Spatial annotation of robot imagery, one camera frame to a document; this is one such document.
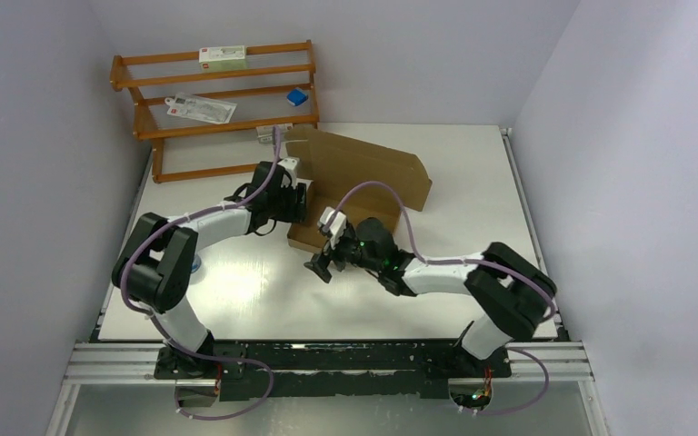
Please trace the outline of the brown cardboard box sheet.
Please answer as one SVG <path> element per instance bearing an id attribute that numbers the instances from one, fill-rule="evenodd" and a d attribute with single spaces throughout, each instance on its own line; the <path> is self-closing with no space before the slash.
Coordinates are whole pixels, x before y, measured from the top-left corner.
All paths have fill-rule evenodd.
<path id="1" fill-rule="evenodd" d="M 285 132 L 284 146 L 290 157 L 300 160 L 299 177 L 309 182 L 306 219 L 290 226 L 288 244 L 308 253 L 317 253 L 324 246 L 325 238 L 317 225 L 324 209 L 335 208 L 356 185 L 368 181 L 385 183 L 394 189 L 405 207 L 421 212 L 433 184 L 415 154 L 311 126 Z"/>

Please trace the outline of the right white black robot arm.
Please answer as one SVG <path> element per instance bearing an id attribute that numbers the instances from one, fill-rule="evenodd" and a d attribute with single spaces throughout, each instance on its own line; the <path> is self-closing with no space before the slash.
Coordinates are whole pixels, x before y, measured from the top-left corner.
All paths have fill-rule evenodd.
<path id="1" fill-rule="evenodd" d="M 398 247 L 381 221 L 367 218 L 347 224 L 339 235 L 329 233 L 324 247 L 305 263 L 323 282 L 330 282 L 331 264 L 365 270 L 395 296 L 450 293 L 472 297 L 481 314 L 459 337 L 454 365 L 475 376 L 494 351 L 508 342 L 528 341 L 540 323 L 553 316 L 557 287 L 540 269 L 505 243 L 491 243 L 483 252 L 463 259 L 421 260 Z"/>

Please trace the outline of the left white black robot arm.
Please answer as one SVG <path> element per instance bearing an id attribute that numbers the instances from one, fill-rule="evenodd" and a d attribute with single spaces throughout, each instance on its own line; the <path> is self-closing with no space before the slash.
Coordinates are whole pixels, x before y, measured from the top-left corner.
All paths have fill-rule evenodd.
<path id="1" fill-rule="evenodd" d="M 299 161 L 262 161 L 250 183 L 217 206 L 186 217 L 145 213 L 135 223 L 112 271 L 124 300 L 143 311 L 163 335 L 173 371 L 201 378 L 215 370 L 214 336 L 186 296 L 196 255 L 229 238 L 259 234 L 267 224 L 302 223 L 306 185 Z"/>

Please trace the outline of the small white box lower shelf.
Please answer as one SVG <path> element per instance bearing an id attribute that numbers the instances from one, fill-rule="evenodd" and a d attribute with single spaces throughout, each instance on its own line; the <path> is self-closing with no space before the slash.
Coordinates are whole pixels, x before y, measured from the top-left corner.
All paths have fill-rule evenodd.
<path id="1" fill-rule="evenodd" d="M 257 126 L 255 128 L 257 140 L 259 144 L 272 144 L 274 142 L 274 134 L 276 132 L 284 133 L 294 128 L 291 123 L 286 124 L 269 124 Z"/>

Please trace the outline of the small blue box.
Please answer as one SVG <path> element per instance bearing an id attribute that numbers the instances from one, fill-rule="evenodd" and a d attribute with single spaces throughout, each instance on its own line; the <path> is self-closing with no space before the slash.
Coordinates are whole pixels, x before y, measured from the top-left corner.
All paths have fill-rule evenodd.
<path id="1" fill-rule="evenodd" d="M 309 93 L 300 87 L 296 87 L 288 92 L 285 99 L 291 106 L 297 107 L 308 101 Z"/>

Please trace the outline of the white green box top shelf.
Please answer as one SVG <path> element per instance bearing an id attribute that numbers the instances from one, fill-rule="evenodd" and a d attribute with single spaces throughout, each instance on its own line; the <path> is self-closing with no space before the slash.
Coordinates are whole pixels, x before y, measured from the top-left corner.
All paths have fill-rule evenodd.
<path id="1" fill-rule="evenodd" d="M 244 70 L 248 67 L 246 47 L 244 45 L 202 47 L 198 51 L 198 64 L 203 73 Z"/>

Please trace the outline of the blue white patterned round tape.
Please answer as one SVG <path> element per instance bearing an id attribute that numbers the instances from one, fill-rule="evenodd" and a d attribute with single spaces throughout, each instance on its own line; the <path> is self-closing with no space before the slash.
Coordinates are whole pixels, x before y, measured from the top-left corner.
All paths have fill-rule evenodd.
<path id="1" fill-rule="evenodd" d="M 192 261 L 191 273 L 196 273 L 202 266 L 202 260 L 199 255 L 196 255 Z"/>

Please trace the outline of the orange wooden shelf rack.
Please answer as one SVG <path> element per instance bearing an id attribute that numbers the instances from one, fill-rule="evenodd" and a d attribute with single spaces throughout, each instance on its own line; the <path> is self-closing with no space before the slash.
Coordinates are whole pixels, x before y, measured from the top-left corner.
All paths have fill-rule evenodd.
<path id="1" fill-rule="evenodd" d="M 168 147 L 181 140 L 216 145 L 236 136 L 258 136 L 267 143 L 274 125 L 317 127 L 317 62 L 310 40 L 277 45 L 236 46 L 213 65 L 211 49 L 194 52 L 116 55 L 109 81 L 126 90 L 134 105 L 133 135 L 151 145 L 155 183 L 187 181 L 253 171 L 251 163 L 222 161 L 215 167 L 177 172 L 164 169 Z"/>

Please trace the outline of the clear plastic package red label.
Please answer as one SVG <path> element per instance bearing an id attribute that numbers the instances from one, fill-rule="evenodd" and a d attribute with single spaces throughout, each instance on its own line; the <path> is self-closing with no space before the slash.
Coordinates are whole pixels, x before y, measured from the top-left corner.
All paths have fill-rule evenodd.
<path id="1" fill-rule="evenodd" d="M 185 93 L 167 96 L 164 103 L 168 115 L 215 125 L 228 124 L 237 108 L 235 103 Z"/>

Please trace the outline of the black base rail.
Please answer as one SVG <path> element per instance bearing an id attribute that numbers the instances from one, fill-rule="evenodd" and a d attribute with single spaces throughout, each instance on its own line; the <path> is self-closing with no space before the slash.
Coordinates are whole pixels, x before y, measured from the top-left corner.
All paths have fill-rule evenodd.
<path id="1" fill-rule="evenodd" d="M 455 339 L 364 342 L 232 342 L 214 344 L 215 361 L 159 350 L 153 376 L 197 390 L 218 401 L 273 398 L 416 394 L 449 399 L 448 383 L 511 375 L 500 348 L 477 360 Z"/>

